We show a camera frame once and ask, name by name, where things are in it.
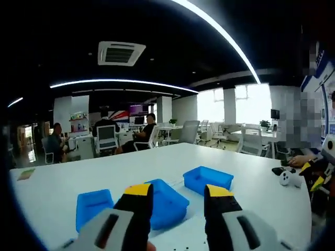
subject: human hand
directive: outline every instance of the human hand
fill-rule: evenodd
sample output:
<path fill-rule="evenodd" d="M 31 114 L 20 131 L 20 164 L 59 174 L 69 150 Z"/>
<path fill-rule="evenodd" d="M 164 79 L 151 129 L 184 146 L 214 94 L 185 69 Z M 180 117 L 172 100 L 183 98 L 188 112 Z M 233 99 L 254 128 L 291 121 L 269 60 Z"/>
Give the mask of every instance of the human hand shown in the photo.
<path fill-rule="evenodd" d="M 310 155 L 297 155 L 293 157 L 289 162 L 289 166 L 302 167 L 306 162 L 308 162 L 313 157 Z"/>
<path fill-rule="evenodd" d="M 156 247 L 151 242 L 148 242 L 147 251 L 156 251 Z"/>

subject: white game controller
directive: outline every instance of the white game controller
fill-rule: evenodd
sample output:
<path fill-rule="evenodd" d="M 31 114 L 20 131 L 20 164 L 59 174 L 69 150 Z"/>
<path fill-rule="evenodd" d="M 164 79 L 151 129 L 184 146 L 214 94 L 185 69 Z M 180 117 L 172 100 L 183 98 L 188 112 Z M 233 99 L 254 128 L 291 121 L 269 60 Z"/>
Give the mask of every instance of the white game controller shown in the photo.
<path fill-rule="evenodd" d="M 297 174 L 292 174 L 290 171 L 283 171 L 279 176 L 279 183 L 282 186 L 293 185 L 300 188 L 303 181 L 301 180 L 301 177 Z"/>

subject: small card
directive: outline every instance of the small card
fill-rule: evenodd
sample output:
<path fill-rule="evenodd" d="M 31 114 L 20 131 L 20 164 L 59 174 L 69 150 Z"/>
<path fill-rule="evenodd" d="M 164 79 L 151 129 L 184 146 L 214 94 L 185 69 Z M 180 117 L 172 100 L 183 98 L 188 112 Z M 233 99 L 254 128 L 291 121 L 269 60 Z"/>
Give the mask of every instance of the small card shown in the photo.
<path fill-rule="evenodd" d="M 18 177 L 18 181 L 19 180 L 24 180 L 24 179 L 29 179 L 30 176 L 32 175 L 32 173 L 35 171 L 35 168 L 34 169 L 30 169 L 30 170 L 26 170 L 26 171 L 23 171 L 20 175 L 20 177 Z"/>

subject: black ceiling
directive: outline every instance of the black ceiling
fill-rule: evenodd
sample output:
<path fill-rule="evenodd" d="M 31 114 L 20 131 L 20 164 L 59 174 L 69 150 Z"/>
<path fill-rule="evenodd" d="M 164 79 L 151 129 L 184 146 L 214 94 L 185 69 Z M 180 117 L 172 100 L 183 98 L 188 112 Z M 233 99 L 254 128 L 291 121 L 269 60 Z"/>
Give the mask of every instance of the black ceiling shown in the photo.
<path fill-rule="evenodd" d="M 306 62 L 303 45 L 309 38 L 301 36 L 300 6 L 283 1 L 190 2 L 212 16 L 235 39 L 255 70 L 279 69 L 279 74 L 260 76 L 261 81 L 301 84 L 301 69 Z M 52 102 L 54 97 L 71 95 L 73 91 L 103 88 L 181 94 L 166 87 L 115 82 L 55 89 L 49 85 L 122 78 L 188 88 L 203 79 L 248 70 L 212 26 L 171 0 L 33 1 L 16 4 L 8 12 L 12 15 L 5 30 L 8 40 L 4 54 L 8 63 L 3 79 L 8 87 L 8 103 L 17 97 L 33 100 L 43 96 L 34 102 L 41 104 L 42 99 Z M 133 67 L 98 66 L 100 41 L 139 43 L 146 49 Z M 253 77 L 235 78 L 194 89 L 252 82 Z M 140 97 L 136 101 L 147 100 L 146 94 Z"/>

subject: led light strip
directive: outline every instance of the led light strip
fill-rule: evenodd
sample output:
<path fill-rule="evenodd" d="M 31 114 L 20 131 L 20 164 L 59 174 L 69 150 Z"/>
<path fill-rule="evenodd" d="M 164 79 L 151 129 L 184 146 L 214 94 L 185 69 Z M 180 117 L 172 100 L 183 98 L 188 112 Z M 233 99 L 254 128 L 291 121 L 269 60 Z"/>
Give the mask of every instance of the led light strip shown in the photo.
<path fill-rule="evenodd" d="M 128 83 L 158 85 L 158 86 L 164 86 L 164 87 L 169 87 L 169 88 L 175 88 L 175 89 L 179 89 L 179 90 L 185 90 L 185 91 L 188 91 L 188 92 L 198 94 L 198 92 L 196 92 L 195 90 L 190 90 L 190 89 L 179 87 L 179 86 L 160 84 L 160 83 L 148 82 L 148 81 L 140 81 L 140 80 L 130 80 L 130 79 L 89 79 L 89 80 L 80 80 L 80 81 L 72 81 L 72 82 L 66 82 L 66 83 L 62 83 L 62 84 L 51 85 L 50 88 L 56 88 L 56 87 L 61 87 L 61 86 L 65 86 L 65 85 L 74 85 L 74 84 L 80 84 L 80 83 L 93 83 L 93 82 L 128 82 Z"/>
<path fill-rule="evenodd" d="M 230 45 L 236 50 L 236 52 L 240 55 L 243 59 L 249 70 L 251 71 L 253 77 L 255 78 L 258 84 L 261 83 L 259 80 L 256 71 L 252 67 L 249 59 L 245 55 L 245 53 L 241 50 L 241 48 L 237 45 L 237 43 L 233 40 L 233 38 L 222 28 L 214 19 L 212 19 L 207 13 L 205 13 L 202 9 L 198 8 L 194 4 L 186 1 L 186 0 L 171 0 L 177 4 L 184 6 L 185 8 L 189 9 L 193 13 L 197 14 L 201 17 L 204 21 L 208 22 L 214 29 L 216 29 L 229 43 Z"/>
<path fill-rule="evenodd" d="M 16 99 L 15 101 L 11 102 L 7 107 L 11 107 L 12 105 L 14 105 L 14 104 L 20 102 L 22 99 L 23 99 L 23 98 L 18 98 L 18 99 Z"/>

